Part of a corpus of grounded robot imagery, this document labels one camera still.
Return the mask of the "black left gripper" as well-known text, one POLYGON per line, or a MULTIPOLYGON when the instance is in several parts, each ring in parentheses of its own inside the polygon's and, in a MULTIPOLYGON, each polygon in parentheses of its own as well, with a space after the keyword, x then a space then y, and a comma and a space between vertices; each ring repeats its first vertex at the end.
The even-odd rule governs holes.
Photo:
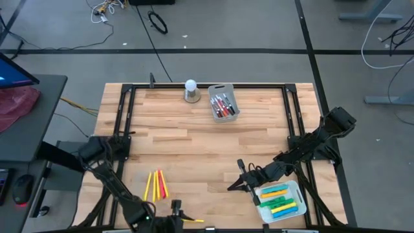
POLYGON ((181 220, 194 221, 183 212, 181 213, 181 200, 171 202, 172 214, 165 217, 155 217, 153 220, 153 233, 181 233, 181 220))

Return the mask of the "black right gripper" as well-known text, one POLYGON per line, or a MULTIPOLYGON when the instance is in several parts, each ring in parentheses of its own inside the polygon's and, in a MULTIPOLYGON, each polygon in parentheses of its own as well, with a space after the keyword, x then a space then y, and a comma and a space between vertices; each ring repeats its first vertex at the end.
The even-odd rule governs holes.
POLYGON ((238 160, 238 167, 241 175, 235 183, 228 187, 228 191, 245 191, 250 192, 253 203, 256 206, 261 204, 254 188, 258 188, 265 183, 278 181, 285 173, 285 163, 273 161, 264 168, 253 166, 252 170, 246 170, 246 166, 242 159, 238 160))

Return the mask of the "teal highlighter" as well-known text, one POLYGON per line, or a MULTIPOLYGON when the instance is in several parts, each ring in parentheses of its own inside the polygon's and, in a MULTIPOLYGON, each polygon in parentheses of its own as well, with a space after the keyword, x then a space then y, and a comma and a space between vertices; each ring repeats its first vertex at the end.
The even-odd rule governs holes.
POLYGON ((272 192, 278 192, 278 191, 286 190, 288 188, 289 188, 289 186, 287 184, 281 184, 281 185, 278 185, 278 186, 271 186, 269 188, 264 188, 264 189, 262 189, 261 193, 262 194, 269 194, 269 193, 272 193, 272 192))

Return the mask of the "thin red highlighter pen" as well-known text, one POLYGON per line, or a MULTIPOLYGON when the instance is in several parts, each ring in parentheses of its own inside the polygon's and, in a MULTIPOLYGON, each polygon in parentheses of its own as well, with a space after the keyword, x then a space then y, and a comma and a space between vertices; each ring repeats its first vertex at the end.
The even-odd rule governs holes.
POLYGON ((160 170, 158 171, 158 183, 159 183, 159 188, 160 188, 160 197, 164 199, 166 197, 166 193, 165 193, 164 183, 162 180, 162 174, 160 170))

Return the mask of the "brown whiteboard marker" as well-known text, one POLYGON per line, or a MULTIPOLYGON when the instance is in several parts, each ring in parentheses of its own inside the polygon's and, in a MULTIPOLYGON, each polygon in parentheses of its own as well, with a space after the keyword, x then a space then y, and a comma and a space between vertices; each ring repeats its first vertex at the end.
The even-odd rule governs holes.
POLYGON ((213 110, 215 111, 215 113, 217 115, 217 118, 221 118, 222 115, 221 115, 220 109, 215 106, 215 102, 213 100, 210 100, 210 102, 211 102, 211 105, 213 107, 213 110))
POLYGON ((224 115, 223 115, 223 113, 222 113, 222 111, 221 111, 221 109, 220 109, 220 107, 217 105, 217 103, 215 102, 215 100, 212 100, 212 105, 213 105, 213 107, 215 108, 215 111, 216 111, 216 113, 217 113, 217 117, 218 118, 222 118, 224 115))

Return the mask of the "orange whiteboard marker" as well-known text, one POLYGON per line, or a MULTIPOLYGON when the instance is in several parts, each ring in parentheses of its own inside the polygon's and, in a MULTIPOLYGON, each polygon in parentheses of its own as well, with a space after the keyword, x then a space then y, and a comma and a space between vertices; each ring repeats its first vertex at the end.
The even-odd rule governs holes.
POLYGON ((221 105, 221 103, 220 103, 220 101, 218 99, 214 98, 214 100, 215 100, 216 104, 219 106, 219 109, 221 110, 223 116, 224 117, 227 117, 228 114, 226 112, 226 108, 221 105))

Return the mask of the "red whiteboard marker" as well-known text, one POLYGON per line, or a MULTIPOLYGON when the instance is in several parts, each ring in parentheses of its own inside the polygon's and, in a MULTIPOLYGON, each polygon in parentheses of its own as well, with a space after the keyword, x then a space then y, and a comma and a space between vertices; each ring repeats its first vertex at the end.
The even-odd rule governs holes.
POLYGON ((220 105, 222 106, 222 108, 223 108, 224 112, 225 112, 228 116, 230 116, 230 112, 229 112, 229 110, 227 109, 227 107, 226 107, 226 105, 224 104, 224 102, 221 100, 221 98, 220 98, 220 97, 217 97, 217 100, 219 101, 220 105))

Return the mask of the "black whiteboard marker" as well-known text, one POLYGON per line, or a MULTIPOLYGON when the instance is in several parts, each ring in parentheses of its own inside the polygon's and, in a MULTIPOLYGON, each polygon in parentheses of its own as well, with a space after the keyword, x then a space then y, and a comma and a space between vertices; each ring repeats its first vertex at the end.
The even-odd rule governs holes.
POLYGON ((223 94, 223 102, 226 104, 227 109, 229 110, 231 115, 234 115, 234 112, 232 110, 232 106, 230 104, 230 102, 228 101, 227 97, 225 94, 223 94))
POLYGON ((224 98, 226 100, 226 103, 227 103, 228 107, 230 108, 232 114, 234 115, 235 114, 235 110, 233 108, 232 103, 229 101, 228 97, 225 94, 223 94, 223 96, 224 96, 224 98))

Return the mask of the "white plastic bin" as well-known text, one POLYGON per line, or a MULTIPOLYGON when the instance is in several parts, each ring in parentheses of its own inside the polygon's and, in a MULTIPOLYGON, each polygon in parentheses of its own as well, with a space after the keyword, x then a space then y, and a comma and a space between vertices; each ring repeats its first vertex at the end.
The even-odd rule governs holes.
POLYGON ((274 223, 277 221, 281 221, 281 220, 285 220, 288 218, 292 218, 292 217, 296 217, 296 216, 301 216, 303 214, 305 214, 307 212, 307 205, 305 204, 304 198, 302 196, 301 190, 298 186, 298 183, 296 181, 287 181, 284 183, 278 183, 278 184, 273 184, 271 186, 278 186, 281 184, 287 184, 289 186, 289 188, 287 189, 287 194, 285 195, 279 195, 279 196, 274 196, 274 197, 269 197, 269 198, 261 198, 261 191, 264 188, 258 188, 255 190, 255 193, 258 195, 259 200, 262 202, 265 201, 269 201, 272 199, 275 199, 277 197, 281 197, 284 196, 285 199, 290 199, 293 198, 294 202, 297 204, 298 207, 298 211, 297 212, 293 212, 278 218, 273 218, 272 216, 272 212, 271 209, 269 209, 269 206, 265 206, 265 207, 260 207, 256 206, 257 211, 259 212, 259 215, 261 217, 261 219, 265 222, 265 223, 274 223))

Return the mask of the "grey plastic bin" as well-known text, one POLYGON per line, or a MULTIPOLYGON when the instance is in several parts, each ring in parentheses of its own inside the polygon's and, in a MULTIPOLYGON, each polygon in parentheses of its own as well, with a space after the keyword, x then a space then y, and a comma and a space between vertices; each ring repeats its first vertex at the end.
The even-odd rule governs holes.
POLYGON ((217 118, 217 115, 215 111, 213 110, 213 107, 210 102, 210 107, 212 109, 212 114, 213 114, 213 120, 216 123, 221 124, 221 123, 233 122, 237 120, 241 111, 238 108, 235 93, 234 93, 234 86, 232 84, 224 83, 224 84, 211 85, 208 88, 208 94, 209 94, 209 101, 214 100, 214 98, 217 98, 217 97, 220 97, 221 100, 223 101, 223 94, 225 94, 228 97, 229 101, 232 103, 233 108, 235 110, 234 115, 217 118))

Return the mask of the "bulb lamp on metal base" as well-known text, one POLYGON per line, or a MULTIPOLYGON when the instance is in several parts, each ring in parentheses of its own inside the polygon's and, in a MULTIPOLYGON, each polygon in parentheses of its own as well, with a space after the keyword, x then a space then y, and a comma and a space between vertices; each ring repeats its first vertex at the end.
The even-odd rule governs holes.
POLYGON ((188 103, 195 103, 201 99, 201 92, 195 80, 189 79, 184 84, 184 99, 188 103))

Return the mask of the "black controller box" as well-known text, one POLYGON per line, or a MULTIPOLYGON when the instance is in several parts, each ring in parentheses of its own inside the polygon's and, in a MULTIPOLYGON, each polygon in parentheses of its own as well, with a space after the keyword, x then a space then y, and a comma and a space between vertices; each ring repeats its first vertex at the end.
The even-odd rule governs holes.
POLYGON ((44 159, 80 173, 85 171, 81 166, 80 161, 73 154, 61 150, 47 142, 41 143, 36 158, 44 159))

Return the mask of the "black keyboard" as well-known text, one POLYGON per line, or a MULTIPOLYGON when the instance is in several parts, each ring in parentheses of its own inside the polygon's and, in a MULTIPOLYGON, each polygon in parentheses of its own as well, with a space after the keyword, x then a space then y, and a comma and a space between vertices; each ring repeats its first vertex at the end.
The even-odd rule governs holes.
POLYGON ((11 169, 0 168, 0 206, 2 206, 5 201, 11 173, 11 169))

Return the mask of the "black floor box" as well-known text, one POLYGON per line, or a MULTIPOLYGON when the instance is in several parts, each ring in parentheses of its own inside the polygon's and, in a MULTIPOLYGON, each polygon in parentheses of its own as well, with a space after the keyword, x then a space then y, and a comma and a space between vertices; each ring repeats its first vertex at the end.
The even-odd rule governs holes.
POLYGON ((128 0, 130 5, 174 5, 176 0, 128 0))

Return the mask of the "black computer monitor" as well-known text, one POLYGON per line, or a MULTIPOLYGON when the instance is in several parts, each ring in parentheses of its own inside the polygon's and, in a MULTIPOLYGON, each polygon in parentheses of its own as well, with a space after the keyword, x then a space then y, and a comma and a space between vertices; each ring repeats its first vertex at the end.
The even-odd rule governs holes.
POLYGON ((37 78, 0 52, 0 89, 37 84, 37 78))

